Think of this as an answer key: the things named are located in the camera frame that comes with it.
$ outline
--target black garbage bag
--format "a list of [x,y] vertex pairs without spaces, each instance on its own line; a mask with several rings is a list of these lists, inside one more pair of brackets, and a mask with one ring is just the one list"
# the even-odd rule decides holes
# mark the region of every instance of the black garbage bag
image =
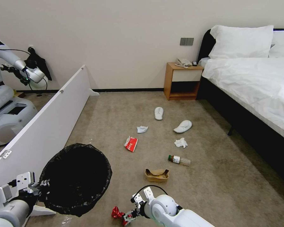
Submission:
[[44,167],[40,201],[53,211],[80,217],[105,193],[112,171],[105,155],[92,145],[75,143],[57,153]]

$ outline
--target bottle label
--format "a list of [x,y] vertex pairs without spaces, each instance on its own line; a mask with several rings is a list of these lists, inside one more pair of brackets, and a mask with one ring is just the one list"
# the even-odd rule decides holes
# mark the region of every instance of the bottle label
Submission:
[[180,156],[175,156],[174,155],[173,162],[174,163],[180,163]]

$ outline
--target black bed frame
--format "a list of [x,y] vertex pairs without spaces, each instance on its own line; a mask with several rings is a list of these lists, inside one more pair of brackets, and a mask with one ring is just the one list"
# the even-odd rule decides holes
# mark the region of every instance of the black bed frame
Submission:
[[[202,40],[198,61],[208,57],[216,41],[208,30]],[[284,179],[284,137],[270,128],[220,88],[202,77],[198,99],[206,99]]]

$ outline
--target beige carpet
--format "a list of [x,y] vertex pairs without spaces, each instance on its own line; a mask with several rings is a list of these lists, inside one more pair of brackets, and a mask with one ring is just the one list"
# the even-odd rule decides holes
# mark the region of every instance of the beige carpet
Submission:
[[[164,108],[162,121],[154,109]],[[183,134],[173,128],[184,120],[193,126]],[[149,126],[137,134],[137,126]],[[108,158],[113,171],[108,190],[81,218],[70,215],[31,217],[27,227],[121,226],[111,210],[134,208],[130,198],[149,184],[145,168],[167,168],[170,178],[158,183],[175,201],[215,226],[284,227],[284,182],[206,101],[167,101],[163,92],[101,93],[90,97],[67,142],[91,143]],[[124,148],[128,136],[139,139],[134,153]],[[184,137],[188,147],[177,148]],[[167,160],[175,154],[191,160],[182,166]],[[155,196],[161,194],[154,189]],[[131,226],[157,226],[139,217]]]

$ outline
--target plastic bottle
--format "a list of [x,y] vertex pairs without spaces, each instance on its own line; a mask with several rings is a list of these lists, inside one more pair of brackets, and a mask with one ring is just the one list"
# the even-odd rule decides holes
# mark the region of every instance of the plastic bottle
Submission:
[[174,163],[182,164],[182,165],[185,165],[185,166],[190,166],[190,160],[186,159],[186,158],[181,158],[180,156],[169,155],[168,160],[171,161],[171,162],[174,162]]

